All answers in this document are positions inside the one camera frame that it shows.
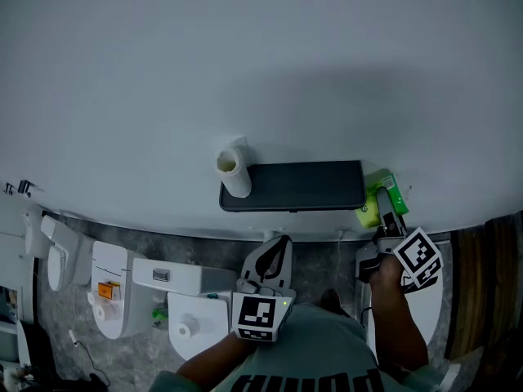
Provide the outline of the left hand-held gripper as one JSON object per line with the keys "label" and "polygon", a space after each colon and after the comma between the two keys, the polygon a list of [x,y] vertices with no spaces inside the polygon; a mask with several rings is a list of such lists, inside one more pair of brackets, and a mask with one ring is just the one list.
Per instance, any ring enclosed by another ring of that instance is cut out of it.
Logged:
{"label": "left hand-held gripper", "polygon": [[278,340],[296,298],[290,289],[292,268],[293,242],[288,235],[263,243],[247,256],[232,296],[232,331],[238,338]]}

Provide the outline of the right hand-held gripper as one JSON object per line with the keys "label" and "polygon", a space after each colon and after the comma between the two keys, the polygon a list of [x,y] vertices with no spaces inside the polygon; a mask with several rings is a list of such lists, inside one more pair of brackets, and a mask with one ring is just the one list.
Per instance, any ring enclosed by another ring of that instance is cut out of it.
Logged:
{"label": "right hand-held gripper", "polygon": [[404,293],[411,293],[434,285],[443,268],[439,249],[417,228],[406,237],[403,218],[396,213],[390,194],[385,187],[376,191],[378,216],[385,236],[380,230],[375,239],[356,253],[355,278],[368,283],[379,270],[383,258],[395,256],[404,269],[401,285]]}

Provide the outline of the person's right hand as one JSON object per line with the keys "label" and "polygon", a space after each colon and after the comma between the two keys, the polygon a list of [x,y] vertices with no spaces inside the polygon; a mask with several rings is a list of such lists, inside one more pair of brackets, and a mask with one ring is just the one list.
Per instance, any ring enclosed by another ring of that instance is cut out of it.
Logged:
{"label": "person's right hand", "polygon": [[402,264],[394,255],[385,255],[379,269],[369,278],[371,289],[400,289],[403,272]]}

